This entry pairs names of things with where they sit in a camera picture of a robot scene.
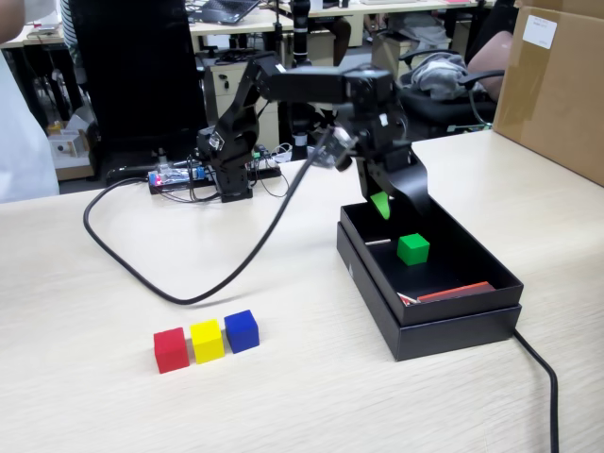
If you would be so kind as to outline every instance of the wooden table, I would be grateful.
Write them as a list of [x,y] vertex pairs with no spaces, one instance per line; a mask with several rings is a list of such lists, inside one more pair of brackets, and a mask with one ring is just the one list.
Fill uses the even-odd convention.
[[[262,33],[275,31],[274,23],[276,21],[275,12],[270,9],[256,8],[246,15],[236,25],[204,24],[197,23],[191,25],[192,36],[208,35],[230,35],[231,33]],[[292,19],[280,15],[279,21],[283,31],[294,29]]]
[[[488,0],[487,5],[492,5],[495,0]],[[364,5],[363,3],[353,3],[348,8],[328,8],[315,9],[309,13],[309,17],[332,17],[332,16],[355,16],[365,14],[376,14],[385,12],[415,12],[432,11],[435,9],[457,9],[457,8],[475,8],[476,2],[455,4],[446,3],[441,0],[420,0],[410,3],[391,3],[389,5]],[[279,8],[292,12],[289,3],[279,4]]]
[[[274,23],[276,21],[275,12],[270,9],[256,8],[245,16],[236,25],[220,25],[220,24],[204,24],[196,23],[190,26],[191,36],[208,36],[208,35],[229,35],[231,33],[262,33],[275,30]],[[280,15],[279,21],[282,24],[283,31],[291,31],[294,29],[294,22],[283,15]],[[38,44],[63,44],[63,28],[59,27],[56,33],[47,36],[28,37],[34,27],[26,25],[21,34],[12,41],[0,44],[0,49],[10,49],[24,47],[26,45]]]
[[63,44],[63,26],[59,25],[59,28],[55,33],[48,35],[28,36],[34,31],[33,25],[25,25],[23,30],[17,38],[12,41],[0,44],[0,49],[14,49],[25,47],[26,45],[40,45],[40,44]]
[[[599,451],[604,189],[493,132],[414,148],[432,196],[526,285],[518,329],[558,373],[561,451]],[[0,451],[549,451],[549,382],[515,340],[393,361],[336,250],[340,206],[361,201],[354,170],[311,169],[249,268],[188,308],[87,235],[94,195],[0,206]],[[242,261],[280,203],[261,185],[206,206],[131,186],[91,221],[187,297]],[[246,309],[260,347],[158,373],[154,332]]]

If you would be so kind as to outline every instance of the green cube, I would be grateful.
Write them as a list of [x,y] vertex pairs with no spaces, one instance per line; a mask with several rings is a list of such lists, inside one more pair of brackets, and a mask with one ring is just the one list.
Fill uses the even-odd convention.
[[430,243],[415,233],[403,236],[398,240],[396,255],[408,266],[428,261]]

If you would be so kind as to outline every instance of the green object in gripper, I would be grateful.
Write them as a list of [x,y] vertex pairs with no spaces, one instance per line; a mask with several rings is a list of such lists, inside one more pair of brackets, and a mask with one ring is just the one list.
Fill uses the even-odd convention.
[[410,234],[398,239],[396,255],[408,266],[428,261],[430,243],[420,234]]
[[371,195],[371,201],[376,205],[377,210],[381,216],[388,220],[390,219],[390,205],[388,204],[388,194],[385,192],[376,193]]

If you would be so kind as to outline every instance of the white label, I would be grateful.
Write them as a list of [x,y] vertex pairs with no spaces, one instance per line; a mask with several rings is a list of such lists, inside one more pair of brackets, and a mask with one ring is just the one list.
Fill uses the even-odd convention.
[[541,17],[529,16],[522,39],[544,49],[549,49],[554,41],[557,27],[558,24],[555,22],[542,19]]

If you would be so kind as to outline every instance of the black box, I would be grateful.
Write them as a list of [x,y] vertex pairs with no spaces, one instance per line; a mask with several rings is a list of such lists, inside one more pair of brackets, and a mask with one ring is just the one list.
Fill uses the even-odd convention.
[[[428,262],[407,266],[396,247],[413,233],[430,242]],[[513,334],[523,284],[434,200],[428,220],[402,204],[389,220],[369,203],[342,207],[338,251],[398,361]],[[416,299],[481,281],[495,291],[410,306],[397,294]]]

